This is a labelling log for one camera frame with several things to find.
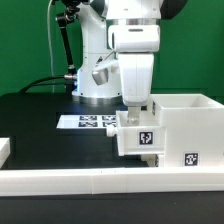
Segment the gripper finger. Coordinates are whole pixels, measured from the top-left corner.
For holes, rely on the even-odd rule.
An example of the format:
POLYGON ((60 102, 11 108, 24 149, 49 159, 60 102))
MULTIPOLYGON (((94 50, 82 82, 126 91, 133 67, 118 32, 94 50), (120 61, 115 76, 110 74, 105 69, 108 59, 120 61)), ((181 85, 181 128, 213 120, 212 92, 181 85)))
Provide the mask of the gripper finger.
POLYGON ((139 107, 129 107, 128 108, 128 122, 133 125, 139 124, 140 108, 139 107))

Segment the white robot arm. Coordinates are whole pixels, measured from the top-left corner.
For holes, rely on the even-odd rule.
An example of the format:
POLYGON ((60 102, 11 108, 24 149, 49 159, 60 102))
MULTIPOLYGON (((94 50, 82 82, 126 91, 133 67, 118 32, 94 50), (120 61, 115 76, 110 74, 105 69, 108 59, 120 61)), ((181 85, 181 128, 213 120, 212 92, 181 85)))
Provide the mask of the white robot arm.
POLYGON ((188 0, 54 0, 65 6, 56 16, 64 42, 73 98, 106 104, 122 100, 127 122, 139 123, 151 91, 161 20, 177 16, 188 0), (79 21, 83 62, 73 63, 66 27, 79 21))

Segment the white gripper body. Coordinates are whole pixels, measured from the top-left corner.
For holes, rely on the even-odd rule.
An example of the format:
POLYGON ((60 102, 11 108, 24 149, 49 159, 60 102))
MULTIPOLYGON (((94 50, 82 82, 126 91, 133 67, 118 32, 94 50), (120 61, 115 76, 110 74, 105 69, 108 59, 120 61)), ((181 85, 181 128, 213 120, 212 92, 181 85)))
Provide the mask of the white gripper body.
POLYGON ((145 106, 151 91, 154 53, 160 47, 158 25, 112 25, 108 43, 117 55, 123 102, 145 106))

